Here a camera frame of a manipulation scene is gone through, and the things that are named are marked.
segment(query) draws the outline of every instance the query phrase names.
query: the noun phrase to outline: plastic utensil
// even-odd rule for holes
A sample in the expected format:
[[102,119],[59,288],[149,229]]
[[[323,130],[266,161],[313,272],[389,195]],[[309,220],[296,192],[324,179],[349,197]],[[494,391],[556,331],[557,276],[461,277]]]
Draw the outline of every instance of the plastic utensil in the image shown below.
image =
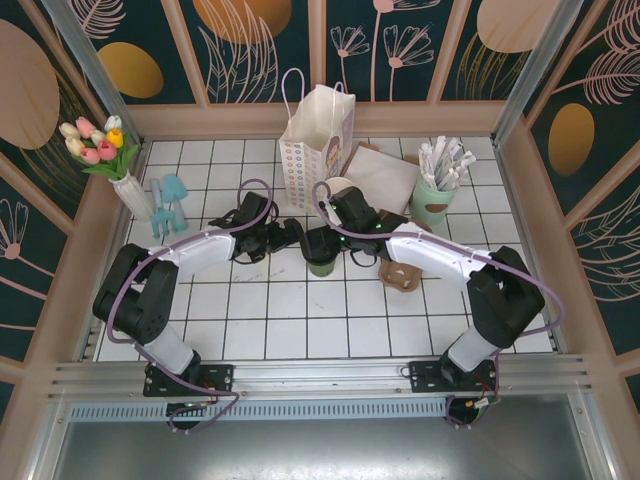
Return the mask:
[[173,226],[174,231],[180,232],[187,229],[187,221],[184,218],[184,210],[182,210],[182,204],[178,197],[173,196],[173,212],[176,216],[176,223]]
[[157,178],[151,179],[151,191],[153,192],[153,201],[156,203],[156,213],[151,215],[151,228],[153,229],[153,238],[160,238],[160,226],[162,226],[162,234],[169,235],[169,227],[167,222],[171,222],[173,229],[178,231],[176,225],[176,214],[164,209],[162,204],[162,194],[160,193],[160,182]]
[[165,175],[162,179],[162,201],[164,203],[173,202],[174,197],[182,200],[187,197],[188,193],[187,187],[177,175]]

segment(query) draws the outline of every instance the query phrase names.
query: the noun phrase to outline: utensil holder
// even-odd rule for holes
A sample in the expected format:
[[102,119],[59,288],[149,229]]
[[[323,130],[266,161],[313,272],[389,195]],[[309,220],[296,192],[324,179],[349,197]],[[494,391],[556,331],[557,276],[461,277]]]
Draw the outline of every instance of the utensil holder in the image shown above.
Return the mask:
[[411,217],[422,220],[429,226],[442,223],[457,191],[458,188],[444,192],[434,190],[419,177],[409,200]]

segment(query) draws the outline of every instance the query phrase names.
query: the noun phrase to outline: white tulip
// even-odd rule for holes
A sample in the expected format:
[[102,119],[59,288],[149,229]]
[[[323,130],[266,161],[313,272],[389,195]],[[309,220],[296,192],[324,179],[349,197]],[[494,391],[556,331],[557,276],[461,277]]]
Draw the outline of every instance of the white tulip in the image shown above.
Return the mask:
[[93,144],[97,147],[98,144],[105,140],[107,138],[107,136],[104,134],[104,132],[101,132],[100,130],[91,130],[91,141],[93,142]]
[[80,152],[85,148],[82,140],[76,137],[67,137],[64,139],[64,143],[67,146],[67,150],[71,152],[71,155],[80,156]]
[[64,138],[80,138],[80,132],[70,123],[63,123],[58,127],[58,130],[60,130]]
[[108,132],[109,130],[112,130],[114,128],[117,128],[118,130],[122,128],[122,120],[120,120],[120,117],[118,115],[111,115],[109,118],[107,118],[107,123],[104,124],[105,132]]

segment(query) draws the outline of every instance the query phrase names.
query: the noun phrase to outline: white paper bag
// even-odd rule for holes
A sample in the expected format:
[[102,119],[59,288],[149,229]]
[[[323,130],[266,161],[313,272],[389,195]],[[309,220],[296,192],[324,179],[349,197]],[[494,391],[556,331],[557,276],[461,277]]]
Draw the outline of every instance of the white paper bag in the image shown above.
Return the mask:
[[[298,110],[291,116],[284,91],[284,82],[290,72],[297,71],[302,79],[302,92]],[[282,170],[288,202],[299,208],[301,214],[315,214],[311,188],[316,182],[340,175],[351,153],[355,95],[347,95],[336,88],[317,85],[304,96],[304,76],[297,68],[282,77],[284,98],[289,121],[280,137]]]

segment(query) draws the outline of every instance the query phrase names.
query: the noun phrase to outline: green cup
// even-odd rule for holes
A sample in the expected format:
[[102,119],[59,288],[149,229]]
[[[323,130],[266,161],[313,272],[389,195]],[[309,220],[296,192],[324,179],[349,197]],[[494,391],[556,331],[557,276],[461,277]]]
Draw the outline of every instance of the green cup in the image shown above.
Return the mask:
[[409,203],[411,218],[422,220],[430,227],[442,223],[457,191],[458,188],[445,192],[434,190],[418,177]]
[[311,263],[307,261],[307,265],[309,265],[309,271],[312,275],[322,278],[326,277],[327,275],[331,275],[336,265],[336,260],[334,258],[327,263]]

